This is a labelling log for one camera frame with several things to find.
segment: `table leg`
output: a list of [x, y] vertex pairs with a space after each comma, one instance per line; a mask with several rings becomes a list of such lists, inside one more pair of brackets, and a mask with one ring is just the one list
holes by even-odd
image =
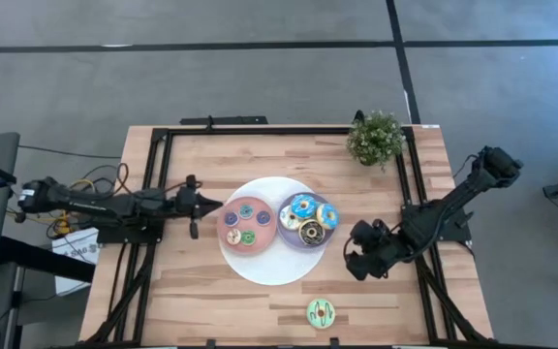
[[0, 263], [4, 262], [15, 262], [21, 267], [84, 282], [92, 282], [95, 269], [89, 263], [58, 255], [13, 238], [1, 237]]

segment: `purple plate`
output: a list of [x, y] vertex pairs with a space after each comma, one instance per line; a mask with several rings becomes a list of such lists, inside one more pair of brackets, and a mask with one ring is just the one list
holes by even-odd
[[279, 215], [281, 214], [281, 209], [285, 206], [288, 206], [292, 202], [292, 199], [296, 195], [300, 195], [300, 194], [309, 195], [313, 197], [317, 203], [328, 204], [328, 201], [325, 198], [314, 193], [303, 192], [303, 193], [296, 193], [294, 195], [291, 195], [288, 199], [286, 199], [286, 201], [283, 202], [283, 204], [279, 206], [279, 209], [277, 209], [277, 232], [279, 232], [279, 235], [281, 236], [283, 241], [285, 241], [289, 245], [289, 247], [293, 247], [300, 250], [306, 250], [306, 251], [311, 251], [313, 249], [324, 247], [328, 242], [328, 240], [330, 239], [330, 237], [333, 235], [333, 232], [335, 231], [334, 229], [325, 230], [325, 238], [323, 238], [322, 242], [319, 245], [310, 246], [305, 244], [305, 242], [303, 242], [298, 237], [298, 230], [293, 230], [293, 231], [288, 230], [283, 226], [283, 224], [281, 224], [281, 218], [279, 217]]

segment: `wooden tabletop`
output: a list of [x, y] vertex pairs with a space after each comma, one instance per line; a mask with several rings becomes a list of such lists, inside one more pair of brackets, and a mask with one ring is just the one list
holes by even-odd
[[[441, 198], [454, 187], [441, 129], [414, 129], [428, 199]], [[130, 167], [131, 189], [141, 187], [151, 131], [149, 126], [129, 130], [122, 161]], [[342, 219], [318, 265], [283, 286], [255, 284], [230, 268], [219, 249], [216, 212], [203, 219], [197, 240], [189, 238], [188, 220], [168, 222], [152, 271], [142, 345], [204, 345], [208, 338], [219, 345], [328, 344], [334, 336], [342, 344], [427, 343], [413, 264], [397, 264], [386, 280], [365, 281], [356, 281], [344, 266], [342, 247], [355, 223], [382, 218], [393, 226], [403, 204], [395, 162], [389, 162], [384, 173], [379, 167], [364, 167], [351, 159], [345, 139], [314, 135], [174, 139], [167, 186], [195, 174], [203, 181], [203, 195], [225, 201], [252, 179], [287, 176], [328, 199]], [[405, 160], [416, 198], [407, 152]], [[153, 185], [160, 155], [156, 164]], [[473, 258], [457, 243], [442, 242], [439, 248], [449, 295], [478, 331], [491, 336]], [[120, 245], [101, 250], [80, 339], [93, 334], [107, 316], [119, 250]], [[123, 261], [120, 285], [126, 255]], [[336, 308], [329, 329], [315, 330], [307, 322], [305, 309], [315, 298], [328, 299]], [[440, 307], [433, 295], [432, 299], [443, 335]], [[136, 300], [129, 309], [125, 338], [132, 336]]]

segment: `green plant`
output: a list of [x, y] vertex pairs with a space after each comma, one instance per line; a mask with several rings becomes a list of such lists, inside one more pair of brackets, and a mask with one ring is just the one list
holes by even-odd
[[388, 160], [402, 152], [405, 139], [393, 113], [372, 111], [364, 115], [362, 120], [355, 120], [346, 147], [361, 164], [380, 164], [384, 168]]

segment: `glazed donut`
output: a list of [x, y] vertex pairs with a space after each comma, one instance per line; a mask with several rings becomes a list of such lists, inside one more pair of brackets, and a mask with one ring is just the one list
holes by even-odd
[[290, 209], [296, 217], [307, 219], [316, 212], [316, 201], [310, 195], [296, 195], [292, 199]]
[[315, 219], [309, 219], [302, 222], [300, 228], [298, 228], [298, 237], [306, 245], [319, 245], [325, 238], [325, 228]]
[[285, 206], [281, 209], [281, 212], [279, 212], [279, 220], [281, 220], [281, 224], [287, 230], [297, 230], [300, 223], [302, 223], [302, 219], [296, 217], [296, 215], [290, 211], [290, 206]]
[[327, 230], [335, 229], [339, 221], [337, 210], [331, 204], [322, 204], [318, 206], [316, 218], [318, 218], [318, 223]]
[[227, 212], [224, 217], [224, 222], [228, 227], [233, 227], [238, 224], [238, 215], [233, 212]]
[[228, 231], [228, 235], [226, 236], [226, 240], [230, 245], [238, 244], [241, 238], [242, 238], [242, 234], [238, 229], [232, 229]]
[[249, 219], [253, 217], [253, 208], [251, 207], [251, 205], [243, 205], [240, 207], [238, 215], [242, 219]]
[[256, 234], [253, 231], [244, 231], [240, 233], [240, 242], [244, 245], [252, 245], [256, 241]]
[[258, 221], [258, 224], [260, 224], [261, 226], [268, 225], [268, 223], [270, 223], [270, 213], [266, 211], [260, 211], [256, 215], [256, 220]]

